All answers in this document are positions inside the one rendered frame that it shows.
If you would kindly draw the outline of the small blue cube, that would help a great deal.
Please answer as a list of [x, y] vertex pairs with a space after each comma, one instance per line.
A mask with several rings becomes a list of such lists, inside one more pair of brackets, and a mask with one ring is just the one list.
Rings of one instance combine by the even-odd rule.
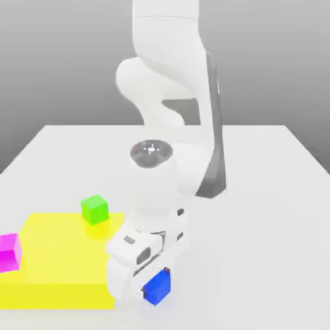
[[141, 289], [143, 298], [150, 304], [158, 305], [171, 291], [170, 269], [165, 267]]

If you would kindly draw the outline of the small green cube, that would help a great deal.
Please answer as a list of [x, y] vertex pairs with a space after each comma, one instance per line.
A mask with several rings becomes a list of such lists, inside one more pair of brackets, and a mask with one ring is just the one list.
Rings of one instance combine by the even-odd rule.
[[109, 219], [108, 202], [100, 195], [81, 201], [81, 213], [89, 225], [94, 226]]

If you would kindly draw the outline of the small magenta cube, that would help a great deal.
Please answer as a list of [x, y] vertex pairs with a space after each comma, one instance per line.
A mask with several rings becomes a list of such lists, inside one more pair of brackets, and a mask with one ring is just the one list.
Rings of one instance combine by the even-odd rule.
[[0, 235], [0, 273], [18, 270], [22, 255], [18, 233]]

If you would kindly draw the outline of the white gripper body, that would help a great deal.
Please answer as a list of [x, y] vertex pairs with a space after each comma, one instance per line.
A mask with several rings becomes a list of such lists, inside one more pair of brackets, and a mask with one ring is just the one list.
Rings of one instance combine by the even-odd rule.
[[144, 286], [162, 271], [171, 273], [171, 264], [166, 264], [160, 255], [137, 267], [124, 265], [110, 257], [106, 266], [108, 292], [120, 302], [142, 301]]

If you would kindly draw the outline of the large yellow box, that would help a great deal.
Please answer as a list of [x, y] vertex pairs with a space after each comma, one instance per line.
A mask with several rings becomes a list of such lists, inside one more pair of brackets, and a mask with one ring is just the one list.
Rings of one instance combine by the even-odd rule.
[[0, 273], [0, 309], [113, 309], [106, 243], [124, 215], [89, 225], [79, 213], [32, 213], [19, 233], [17, 271]]

